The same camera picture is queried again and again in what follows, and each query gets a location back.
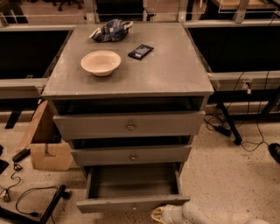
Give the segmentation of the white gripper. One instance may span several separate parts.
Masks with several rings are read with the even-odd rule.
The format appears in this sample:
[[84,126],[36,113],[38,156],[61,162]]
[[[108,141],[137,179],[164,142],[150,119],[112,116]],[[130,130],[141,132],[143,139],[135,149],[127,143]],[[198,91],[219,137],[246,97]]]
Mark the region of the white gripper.
[[182,224],[182,206],[159,206],[151,212],[150,217],[161,224]]

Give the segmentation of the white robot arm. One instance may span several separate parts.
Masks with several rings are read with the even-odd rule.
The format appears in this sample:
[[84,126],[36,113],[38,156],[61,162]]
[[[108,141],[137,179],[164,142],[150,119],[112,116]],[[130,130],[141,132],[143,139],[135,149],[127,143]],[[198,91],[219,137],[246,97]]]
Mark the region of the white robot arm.
[[168,204],[157,207],[150,216],[161,224],[218,224],[208,218],[196,204],[190,201],[182,206]]

